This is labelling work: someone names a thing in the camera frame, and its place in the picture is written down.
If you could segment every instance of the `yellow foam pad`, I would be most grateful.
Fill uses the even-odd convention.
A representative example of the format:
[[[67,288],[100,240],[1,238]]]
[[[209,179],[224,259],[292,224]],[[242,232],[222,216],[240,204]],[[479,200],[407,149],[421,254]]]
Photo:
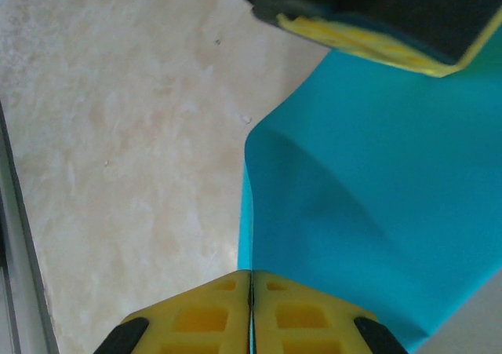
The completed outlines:
[[[133,354],[247,354],[250,277],[234,272],[127,316],[149,321]]]
[[[354,324],[371,312],[269,272],[254,272],[259,354],[372,354]]]

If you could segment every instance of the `turquoise cloth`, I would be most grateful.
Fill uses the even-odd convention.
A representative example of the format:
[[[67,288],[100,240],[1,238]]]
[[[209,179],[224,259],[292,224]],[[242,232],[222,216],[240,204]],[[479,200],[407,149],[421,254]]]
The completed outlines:
[[[372,310],[413,351],[502,265],[502,31],[446,78],[331,52],[246,167],[239,266]]]

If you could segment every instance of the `beige tile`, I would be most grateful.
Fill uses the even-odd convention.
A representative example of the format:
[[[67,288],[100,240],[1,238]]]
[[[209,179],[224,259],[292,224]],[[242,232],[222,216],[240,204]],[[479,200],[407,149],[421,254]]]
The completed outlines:
[[[247,133],[326,50],[243,0],[8,0],[0,98],[60,352],[236,267]]]

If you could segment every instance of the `floor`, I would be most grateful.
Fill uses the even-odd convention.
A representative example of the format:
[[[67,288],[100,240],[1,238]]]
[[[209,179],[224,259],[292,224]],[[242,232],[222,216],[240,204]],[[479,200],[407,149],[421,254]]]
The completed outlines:
[[[243,0],[6,0],[0,99],[62,354],[236,268],[246,136],[325,54]]]

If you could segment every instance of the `blue fabric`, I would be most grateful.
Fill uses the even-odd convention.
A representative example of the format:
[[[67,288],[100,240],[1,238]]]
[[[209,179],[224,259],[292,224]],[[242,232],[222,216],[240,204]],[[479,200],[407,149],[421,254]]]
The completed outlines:
[[[246,166],[243,261],[253,231],[253,269],[374,311],[413,351],[502,265],[502,31],[446,78],[331,52]]]

